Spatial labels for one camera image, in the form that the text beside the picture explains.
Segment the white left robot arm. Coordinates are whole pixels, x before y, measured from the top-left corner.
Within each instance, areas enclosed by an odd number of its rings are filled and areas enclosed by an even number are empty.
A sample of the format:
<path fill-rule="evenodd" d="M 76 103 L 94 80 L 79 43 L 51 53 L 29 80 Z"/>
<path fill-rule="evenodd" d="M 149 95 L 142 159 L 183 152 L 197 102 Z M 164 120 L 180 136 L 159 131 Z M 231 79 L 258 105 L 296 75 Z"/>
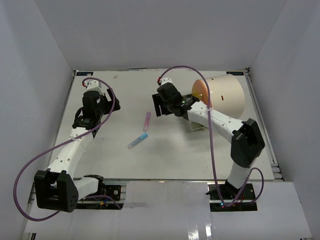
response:
<path fill-rule="evenodd" d="M 87 174 L 75 180 L 74 174 L 101 125 L 121 107 L 112 89 L 109 87 L 104 93 L 103 82 L 97 78 L 87 77 L 82 85 L 85 87 L 82 107 L 75 114 L 67 143 L 47 169 L 37 171 L 34 176 L 36 202 L 40 209 L 71 213 L 79 200 L 86 197 L 99 200 L 105 196 L 102 176 Z"/>

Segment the pink clear highlighter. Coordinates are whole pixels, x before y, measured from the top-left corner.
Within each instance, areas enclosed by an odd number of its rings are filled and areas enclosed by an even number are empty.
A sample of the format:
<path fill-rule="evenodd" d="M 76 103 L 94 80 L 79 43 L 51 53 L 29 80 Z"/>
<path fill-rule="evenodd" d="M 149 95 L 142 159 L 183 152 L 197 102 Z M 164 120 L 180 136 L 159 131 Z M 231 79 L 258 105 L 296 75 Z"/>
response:
<path fill-rule="evenodd" d="M 148 127 L 149 127 L 149 124 L 150 124 L 150 119 L 151 119 L 151 112 L 148 111 L 146 113 L 146 116 L 145 116 L 145 119 L 144 119 L 144 124 L 143 124 L 143 128 L 142 128 L 143 132 L 147 132 L 148 131 Z"/>

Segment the cream round drawer organizer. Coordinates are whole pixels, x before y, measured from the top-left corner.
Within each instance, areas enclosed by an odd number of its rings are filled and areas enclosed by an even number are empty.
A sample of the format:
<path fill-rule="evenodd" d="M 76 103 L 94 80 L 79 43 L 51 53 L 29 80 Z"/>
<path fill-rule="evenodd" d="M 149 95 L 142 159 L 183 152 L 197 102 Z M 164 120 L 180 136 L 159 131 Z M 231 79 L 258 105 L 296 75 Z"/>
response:
<path fill-rule="evenodd" d="M 206 79 L 209 89 L 202 79 L 194 82 L 191 94 L 210 107 L 232 118 L 238 119 L 245 109 L 245 93 L 240 82 L 231 74 Z"/>

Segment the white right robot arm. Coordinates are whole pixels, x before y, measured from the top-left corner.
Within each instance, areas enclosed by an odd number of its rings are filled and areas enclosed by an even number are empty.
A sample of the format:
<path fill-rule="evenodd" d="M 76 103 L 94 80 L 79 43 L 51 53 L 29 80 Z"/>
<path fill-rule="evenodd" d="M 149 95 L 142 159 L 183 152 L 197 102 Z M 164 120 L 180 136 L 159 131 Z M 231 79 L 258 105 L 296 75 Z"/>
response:
<path fill-rule="evenodd" d="M 219 196 L 227 195 L 236 200 L 244 193 L 251 170 L 266 144 L 258 123 L 249 118 L 241 120 L 220 112 L 213 106 L 208 92 L 209 81 L 198 79 L 189 94 L 182 94 L 169 77 L 159 78 L 157 93 L 152 95 L 156 115 L 174 115 L 193 122 L 217 134 L 230 144 L 232 166 Z"/>

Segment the blue cap clear highlighter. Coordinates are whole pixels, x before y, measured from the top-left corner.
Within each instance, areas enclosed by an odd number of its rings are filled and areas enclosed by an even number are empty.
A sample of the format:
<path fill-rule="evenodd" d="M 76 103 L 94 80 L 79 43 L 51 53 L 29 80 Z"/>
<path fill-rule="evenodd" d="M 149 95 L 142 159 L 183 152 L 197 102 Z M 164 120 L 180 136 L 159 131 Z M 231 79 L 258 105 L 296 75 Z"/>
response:
<path fill-rule="evenodd" d="M 137 137 L 135 140 L 133 140 L 127 147 L 128 149 L 132 149 L 133 147 L 135 147 L 136 145 L 138 145 L 140 142 L 142 142 L 143 140 L 145 140 L 148 137 L 148 133 L 144 132 L 142 135 L 140 135 L 139 137 Z"/>

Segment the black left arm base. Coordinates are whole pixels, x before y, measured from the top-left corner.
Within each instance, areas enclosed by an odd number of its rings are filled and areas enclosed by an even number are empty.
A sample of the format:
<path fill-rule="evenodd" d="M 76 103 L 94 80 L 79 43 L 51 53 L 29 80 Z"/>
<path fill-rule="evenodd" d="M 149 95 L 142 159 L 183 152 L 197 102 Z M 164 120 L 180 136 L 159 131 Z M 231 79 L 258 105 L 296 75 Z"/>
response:
<path fill-rule="evenodd" d="M 112 198 L 115 201 L 120 201 L 121 200 L 121 192 L 122 192 L 122 186 L 121 185 L 105 185 L 104 189 L 100 193 L 93 193 L 87 197 L 85 197 L 83 200 L 84 201 L 89 201 L 89 200 L 95 200 L 95 201 L 109 201 L 110 199 L 107 197 L 102 197 L 98 195 L 104 195 Z"/>

